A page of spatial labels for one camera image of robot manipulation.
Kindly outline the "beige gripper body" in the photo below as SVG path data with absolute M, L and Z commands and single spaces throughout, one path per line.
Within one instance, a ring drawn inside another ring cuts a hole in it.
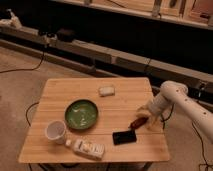
M 142 115 L 156 120 L 158 118 L 157 108 L 153 105 L 144 105 L 142 107 Z

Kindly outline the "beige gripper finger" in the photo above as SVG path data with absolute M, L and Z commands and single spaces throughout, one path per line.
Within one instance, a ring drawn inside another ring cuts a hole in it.
M 158 117 L 150 116 L 147 120 L 146 128 L 154 129 L 157 122 L 158 122 Z
M 147 107 L 146 106 L 141 106 L 136 110 L 136 116 L 137 117 L 147 117 Z

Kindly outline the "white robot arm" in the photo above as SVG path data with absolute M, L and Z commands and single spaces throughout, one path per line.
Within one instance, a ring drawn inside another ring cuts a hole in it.
M 139 107 L 137 112 L 138 115 L 141 115 L 142 110 L 148 110 L 151 113 L 152 123 L 154 123 L 171 104 L 179 106 L 213 143 L 213 113 L 188 96 L 188 87 L 185 84 L 174 81 L 163 82 L 159 93 L 145 105 Z

